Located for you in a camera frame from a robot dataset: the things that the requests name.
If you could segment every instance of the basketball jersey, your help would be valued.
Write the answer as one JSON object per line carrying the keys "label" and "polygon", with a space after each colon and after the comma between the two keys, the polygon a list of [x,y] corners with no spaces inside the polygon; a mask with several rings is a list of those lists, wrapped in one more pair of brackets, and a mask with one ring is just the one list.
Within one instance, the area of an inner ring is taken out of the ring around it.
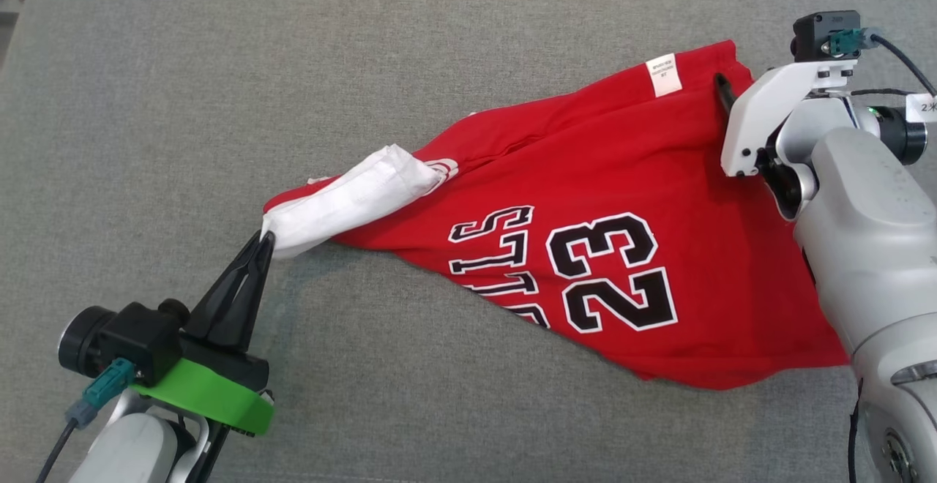
{"label": "basketball jersey", "polygon": [[720,170],[713,78],[753,82],[735,50],[475,113],[280,194],[265,228],[280,255],[329,236],[389,250],[646,378],[730,389],[844,364],[793,226],[760,179]]}

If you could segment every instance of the black cable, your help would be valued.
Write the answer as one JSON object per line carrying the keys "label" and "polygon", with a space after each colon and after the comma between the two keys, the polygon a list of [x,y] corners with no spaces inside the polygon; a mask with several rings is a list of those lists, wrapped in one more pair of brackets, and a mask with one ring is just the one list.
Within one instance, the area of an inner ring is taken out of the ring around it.
{"label": "black cable", "polygon": [[53,470],[53,464],[56,464],[58,455],[61,454],[61,449],[64,448],[64,444],[68,441],[68,437],[71,436],[71,433],[74,432],[75,427],[78,426],[78,421],[74,419],[68,419],[68,424],[64,426],[64,430],[61,431],[59,440],[56,442],[56,446],[53,447],[53,451],[49,453],[49,457],[46,457],[46,464],[42,467],[42,472],[40,476],[36,478],[36,483],[45,483],[45,480],[49,477],[49,473]]}
{"label": "black cable", "polygon": [[849,95],[900,95],[906,96],[913,94],[913,91],[906,89],[857,89],[849,92]]}
{"label": "black cable", "polygon": [[847,463],[849,463],[849,483],[856,483],[856,434],[859,432],[859,399],[862,397],[862,381],[859,379],[859,393],[856,396],[856,407],[853,408],[853,414],[849,416],[849,452]]}
{"label": "black cable", "polygon": [[897,59],[901,60],[901,62],[903,62],[904,65],[908,67],[908,70],[911,70],[911,73],[914,73],[914,76],[917,77],[917,80],[920,81],[922,85],[924,85],[924,89],[927,89],[927,92],[930,93],[930,95],[937,97],[937,89],[934,89],[934,85],[931,85],[930,80],[924,76],[924,73],[922,73],[921,70],[918,70],[917,66],[914,66],[914,63],[908,59],[908,56],[904,55],[902,50],[897,49],[895,44],[888,42],[886,37],[882,37],[880,35],[870,36],[869,39],[871,42],[880,43],[886,47],[887,50],[890,50],[891,53],[894,53]]}

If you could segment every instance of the gray fabric surface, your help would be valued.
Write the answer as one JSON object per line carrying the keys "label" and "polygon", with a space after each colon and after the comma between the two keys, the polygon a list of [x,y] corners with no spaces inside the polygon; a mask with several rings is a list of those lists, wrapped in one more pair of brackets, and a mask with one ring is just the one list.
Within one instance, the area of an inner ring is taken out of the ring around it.
{"label": "gray fabric surface", "polygon": [[[275,193],[673,50],[733,39],[757,75],[850,7],[937,76],[930,0],[28,0],[0,70],[0,479],[36,476],[85,384],[70,317],[196,301]],[[882,50],[871,86],[916,84]],[[252,351],[277,418],[215,481],[845,480],[847,369],[645,383],[387,254],[275,264]]]}

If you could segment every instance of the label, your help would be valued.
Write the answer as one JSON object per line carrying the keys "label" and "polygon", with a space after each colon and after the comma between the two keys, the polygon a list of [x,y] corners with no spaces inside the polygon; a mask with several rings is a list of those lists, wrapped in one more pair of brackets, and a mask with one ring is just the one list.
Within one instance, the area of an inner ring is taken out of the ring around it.
{"label": "label", "polygon": [[647,72],[650,73],[650,80],[654,83],[654,94],[657,97],[683,89],[680,76],[676,73],[676,57],[673,53],[648,60],[645,64]]}
{"label": "label", "polygon": [[937,100],[930,93],[913,93],[904,103],[904,119],[909,123],[937,123]]}

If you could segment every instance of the green connector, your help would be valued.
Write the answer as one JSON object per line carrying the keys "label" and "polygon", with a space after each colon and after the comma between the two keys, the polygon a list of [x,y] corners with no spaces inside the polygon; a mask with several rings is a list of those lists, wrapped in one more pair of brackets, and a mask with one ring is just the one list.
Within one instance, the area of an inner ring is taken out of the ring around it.
{"label": "green connector", "polygon": [[829,38],[829,55],[852,55],[862,49],[862,30],[843,29]]}

